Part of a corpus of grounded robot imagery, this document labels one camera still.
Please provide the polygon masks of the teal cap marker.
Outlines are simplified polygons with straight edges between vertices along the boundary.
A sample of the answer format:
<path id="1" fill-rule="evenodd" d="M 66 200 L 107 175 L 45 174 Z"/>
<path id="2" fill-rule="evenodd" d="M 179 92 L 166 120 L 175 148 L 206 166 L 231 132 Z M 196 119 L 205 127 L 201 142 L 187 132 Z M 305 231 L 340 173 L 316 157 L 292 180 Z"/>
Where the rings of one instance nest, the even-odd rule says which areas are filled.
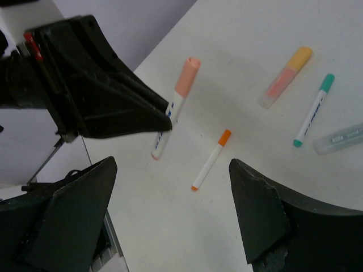
<path id="1" fill-rule="evenodd" d="M 319 109 L 321 108 L 324 99 L 326 98 L 327 94 L 330 91 L 330 88 L 335 80 L 335 76 L 333 74 L 327 74 L 324 81 L 322 82 L 319 91 L 315 97 L 315 100 L 313 101 L 313 104 L 307 113 L 307 115 L 304 118 L 304 121 L 293 140 L 293 146 L 296 148 L 299 148 L 303 145 L 305 138 L 314 122 L 314 119 L 316 118 Z"/>

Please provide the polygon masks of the orange cap marker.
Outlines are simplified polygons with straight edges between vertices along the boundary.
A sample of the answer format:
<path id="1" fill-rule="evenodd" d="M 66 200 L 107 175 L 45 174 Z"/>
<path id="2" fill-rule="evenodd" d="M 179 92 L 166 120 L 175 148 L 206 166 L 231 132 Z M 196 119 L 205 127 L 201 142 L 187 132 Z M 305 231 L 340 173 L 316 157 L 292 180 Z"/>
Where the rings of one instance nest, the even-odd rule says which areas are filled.
<path id="1" fill-rule="evenodd" d="M 220 152 L 222 151 L 223 147 L 225 146 L 225 144 L 228 141 L 228 139 L 230 138 L 230 136 L 231 136 L 231 131 L 226 129 L 223 132 L 220 139 L 218 140 L 217 145 L 215 146 L 215 148 L 212 151 L 211 155 L 207 159 L 207 161 L 206 161 L 205 165 L 203 166 L 202 170 L 200 171 L 199 175 L 197 176 L 197 178 L 193 182 L 193 184 L 191 186 L 192 191 L 196 192 L 200 188 L 201 184 L 205 180 L 207 174 L 211 170 L 214 162 L 217 160 Z"/>

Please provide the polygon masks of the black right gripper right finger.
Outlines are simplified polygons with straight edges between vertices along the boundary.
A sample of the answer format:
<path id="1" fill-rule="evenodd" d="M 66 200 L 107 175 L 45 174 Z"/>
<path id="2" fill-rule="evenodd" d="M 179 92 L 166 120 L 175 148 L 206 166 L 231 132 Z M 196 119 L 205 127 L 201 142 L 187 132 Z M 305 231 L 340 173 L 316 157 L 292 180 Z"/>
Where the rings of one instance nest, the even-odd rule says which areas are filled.
<path id="1" fill-rule="evenodd" d="M 253 271 L 361 271 L 362 212 L 313 199 L 239 159 L 229 165 L 246 261 Z"/>

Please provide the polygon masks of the pink cap marker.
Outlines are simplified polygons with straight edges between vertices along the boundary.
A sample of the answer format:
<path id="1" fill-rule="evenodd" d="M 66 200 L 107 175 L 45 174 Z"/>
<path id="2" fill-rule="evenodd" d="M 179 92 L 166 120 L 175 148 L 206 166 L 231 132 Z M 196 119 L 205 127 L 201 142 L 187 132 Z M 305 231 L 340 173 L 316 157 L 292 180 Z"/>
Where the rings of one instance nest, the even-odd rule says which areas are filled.
<path id="1" fill-rule="evenodd" d="M 189 57 L 186 59 L 179 79 L 174 88 L 174 97 L 172 102 L 169 103 L 166 109 L 166 116 L 170 119 L 172 127 L 176 124 L 184 102 L 192 88 L 198 70 L 201 66 L 201 61 L 197 58 Z M 160 131 L 154 141 L 151 149 L 151 156 L 153 159 L 158 160 L 166 147 L 170 138 L 172 129 L 169 131 Z"/>

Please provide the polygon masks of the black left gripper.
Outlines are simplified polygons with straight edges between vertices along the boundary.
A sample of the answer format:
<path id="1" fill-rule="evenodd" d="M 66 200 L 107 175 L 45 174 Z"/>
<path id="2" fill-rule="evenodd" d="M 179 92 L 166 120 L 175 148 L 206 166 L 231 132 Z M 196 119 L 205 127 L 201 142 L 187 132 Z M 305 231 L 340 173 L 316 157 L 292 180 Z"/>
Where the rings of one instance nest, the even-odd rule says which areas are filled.
<path id="1" fill-rule="evenodd" d="M 71 96 L 81 113 L 164 113 L 168 102 L 115 53 L 92 15 L 61 27 L 62 76 L 42 48 L 40 31 L 1 55 L 1 108 L 46 109 L 63 142 L 71 142 Z"/>

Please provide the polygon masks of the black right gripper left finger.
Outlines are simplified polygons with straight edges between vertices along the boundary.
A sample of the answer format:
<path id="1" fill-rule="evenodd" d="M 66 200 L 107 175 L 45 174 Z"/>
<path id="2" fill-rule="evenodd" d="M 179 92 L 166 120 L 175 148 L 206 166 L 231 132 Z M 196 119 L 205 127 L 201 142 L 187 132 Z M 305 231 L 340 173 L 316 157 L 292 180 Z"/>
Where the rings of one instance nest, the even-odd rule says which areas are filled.
<path id="1" fill-rule="evenodd" d="M 1 202 L 1 271 L 88 271 L 117 165 L 113 157 Z"/>

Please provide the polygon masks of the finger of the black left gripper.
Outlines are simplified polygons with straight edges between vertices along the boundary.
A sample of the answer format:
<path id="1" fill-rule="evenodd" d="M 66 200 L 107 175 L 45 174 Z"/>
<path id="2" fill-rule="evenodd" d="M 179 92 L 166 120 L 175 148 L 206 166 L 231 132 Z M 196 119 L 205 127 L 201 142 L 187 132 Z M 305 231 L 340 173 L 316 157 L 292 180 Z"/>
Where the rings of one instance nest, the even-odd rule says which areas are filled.
<path id="1" fill-rule="evenodd" d="M 62 76 L 61 27 L 54 24 L 40 31 L 42 46 L 50 53 L 51 63 L 55 64 Z M 123 135 L 154 131 L 169 131 L 171 121 L 164 113 L 81 113 L 71 96 L 71 131 L 86 138 L 106 139 Z"/>

